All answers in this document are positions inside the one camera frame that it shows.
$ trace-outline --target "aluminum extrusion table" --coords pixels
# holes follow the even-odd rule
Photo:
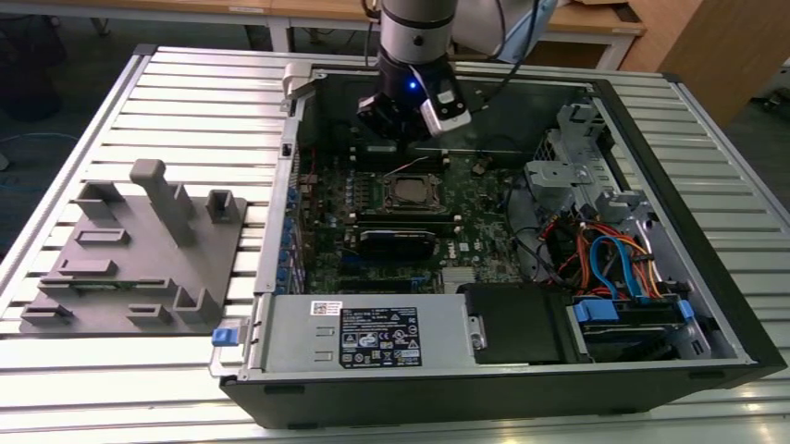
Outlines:
[[[0,266],[0,441],[779,443],[790,436],[790,371],[710,390],[649,413],[441,425],[266,430],[224,397],[207,366],[210,338],[20,339],[20,313],[58,258],[87,179],[124,180],[138,158],[168,164],[190,195],[222,185],[246,198],[243,239],[226,317],[251,313],[272,172],[286,121],[283,67],[292,60],[359,66],[359,57],[159,47],[138,54],[74,149]],[[462,71],[506,72],[466,64]],[[722,261],[790,360],[790,216],[682,84],[661,75],[526,68],[525,74],[603,77],[615,86]],[[622,169],[638,188],[629,166]],[[131,183],[119,189],[142,193]],[[222,349],[223,366],[240,350]]]

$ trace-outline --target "black case side panel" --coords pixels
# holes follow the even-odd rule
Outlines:
[[[222,390],[267,428],[379,426],[638,413],[749,369],[597,372],[535,376],[388,378],[294,384],[222,382]]]

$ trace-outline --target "blue cable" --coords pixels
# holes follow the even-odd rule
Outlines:
[[[619,252],[619,262],[622,262],[622,274],[626,279],[626,286],[629,287],[631,296],[635,298],[643,298],[645,296],[642,295],[639,283],[637,282],[637,279],[634,279],[634,274],[631,272],[631,258],[629,257],[629,252],[626,251],[626,245],[619,241],[618,238],[613,238],[611,236],[601,236],[593,241],[593,245],[590,246],[590,267],[593,268],[593,274],[595,275],[595,278],[598,278],[598,280],[611,292],[613,299],[617,299],[618,288],[615,287],[615,284],[613,284],[606,279],[601,270],[598,269],[598,247],[603,241],[611,241],[617,246],[617,251]]]

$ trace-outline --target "power supply label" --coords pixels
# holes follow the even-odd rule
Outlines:
[[[339,360],[343,368],[421,366],[418,308],[342,309]]]

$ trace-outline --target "white cable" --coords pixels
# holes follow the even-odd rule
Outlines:
[[[411,167],[413,165],[415,165],[421,160],[425,160],[427,158],[429,158],[429,156],[426,155],[425,157],[421,157],[421,158],[413,160],[406,165],[396,167],[392,171],[390,171],[388,173],[386,173],[384,176],[382,176],[382,178],[386,178],[390,174],[395,174],[398,171],[402,171],[402,170],[407,169],[408,167]]]

